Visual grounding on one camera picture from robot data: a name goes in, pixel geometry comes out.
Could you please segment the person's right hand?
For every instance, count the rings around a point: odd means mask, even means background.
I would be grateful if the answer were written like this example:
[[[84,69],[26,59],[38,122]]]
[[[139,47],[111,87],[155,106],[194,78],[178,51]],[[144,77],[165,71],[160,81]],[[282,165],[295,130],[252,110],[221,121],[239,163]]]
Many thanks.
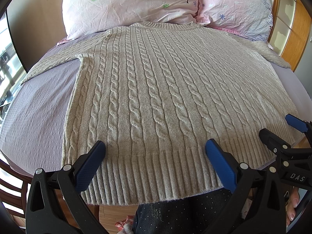
[[[300,195],[298,192],[298,188],[294,187],[290,198],[288,200],[288,204],[285,208],[286,211],[286,227],[289,226],[289,224],[291,224],[291,222],[294,220],[295,216],[296,216],[296,207],[299,204],[299,200],[300,200]]]

